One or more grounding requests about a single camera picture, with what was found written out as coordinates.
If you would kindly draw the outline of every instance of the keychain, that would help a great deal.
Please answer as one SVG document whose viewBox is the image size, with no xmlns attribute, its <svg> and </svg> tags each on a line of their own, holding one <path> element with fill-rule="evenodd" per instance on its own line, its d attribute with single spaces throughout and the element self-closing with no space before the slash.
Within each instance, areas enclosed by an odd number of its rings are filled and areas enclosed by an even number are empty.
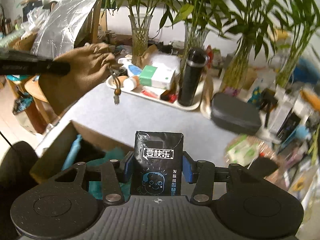
<svg viewBox="0 0 320 240">
<path fill-rule="evenodd" d="M 115 95 L 113 96 L 113 99 L 114 99 L 115 105 L 118 105 L 120 103 L 119 96 L 121 95 L 121 83 L 120 83 L 120 80 L 118 79 L 118 77 L 116 76 L 115 71 L 110 69 L 110 72 L 112 74 L 112 78 L 114 80 L 114 83 L 116 84 Z"/>
</svg>

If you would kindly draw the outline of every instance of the black cable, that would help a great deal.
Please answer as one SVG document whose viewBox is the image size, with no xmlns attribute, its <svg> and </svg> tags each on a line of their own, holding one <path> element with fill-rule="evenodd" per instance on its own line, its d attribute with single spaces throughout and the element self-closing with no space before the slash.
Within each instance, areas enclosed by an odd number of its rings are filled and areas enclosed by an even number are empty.
<svg viewBox="0 0 320 240">
<path fill-rule="evenodd" d="M 2 134 L 2 132 L 0 131 L 0 135 L 5 139 L 5 141 L 10 145 L 10 147 L 12 148 L 12 144 L 7 140 L 7 138 Z"/>
</svg>

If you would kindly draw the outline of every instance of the round black pad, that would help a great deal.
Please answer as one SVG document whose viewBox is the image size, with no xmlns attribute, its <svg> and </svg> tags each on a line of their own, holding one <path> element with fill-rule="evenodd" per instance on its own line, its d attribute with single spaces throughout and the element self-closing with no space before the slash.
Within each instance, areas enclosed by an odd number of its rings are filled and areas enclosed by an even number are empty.
<svg viewBox="0 0 320 240">
<path fill-rule="evenodd" d="M 69 211 L 71 201 L 62 196 L 45 196 L 37 200 L 33 208 L 40 216 L 58 217 Z"/>
<path fill-rule="evenodd" d="M 46 182 L 18 197 L 11 207 L 17 230 L 36 239 L 65 239 L 90 227 L 96 199 L 73 182 Z"/>
<path fill-rule="evenodd" d="M 247 184 L 217 200 L 217 215 L 233 232 L 254 239 L 294 235 L 303 219 L 299 201 L 268 183 Z"/>
</svg>

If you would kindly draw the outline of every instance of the metal screw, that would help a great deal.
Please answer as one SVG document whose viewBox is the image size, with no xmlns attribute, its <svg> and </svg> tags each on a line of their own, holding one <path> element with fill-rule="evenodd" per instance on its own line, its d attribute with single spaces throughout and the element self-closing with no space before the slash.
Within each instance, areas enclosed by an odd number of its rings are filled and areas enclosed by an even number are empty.
<svg viewBox="0 0 320 240">
<path fill-rule="evenodd" d="M 209 196 L 205 194 L 197 194 L 193 197 L 193 199 L 197 202 L 206 202 L 209 200 Z"/>
<path fill-rule="evenodd" d="M 106 200 L 110 201 L 110 202 L 116 202 L 119 201 L 121 199 L 121 196 L 119 194 L 109 194 L 106 195 Z"/>
</svg>

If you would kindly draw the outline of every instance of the black snack package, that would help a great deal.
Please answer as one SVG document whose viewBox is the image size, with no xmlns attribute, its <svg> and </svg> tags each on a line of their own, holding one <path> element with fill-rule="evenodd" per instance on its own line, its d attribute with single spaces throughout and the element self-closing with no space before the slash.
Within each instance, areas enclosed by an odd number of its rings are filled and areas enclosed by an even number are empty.
<svg viewBox="0 0 320 240">
<path fill-rule="evenodd" d="M 182 133 L 137 131 L 131 195 L 180 195 L 182 151 Z"/>
</svg>

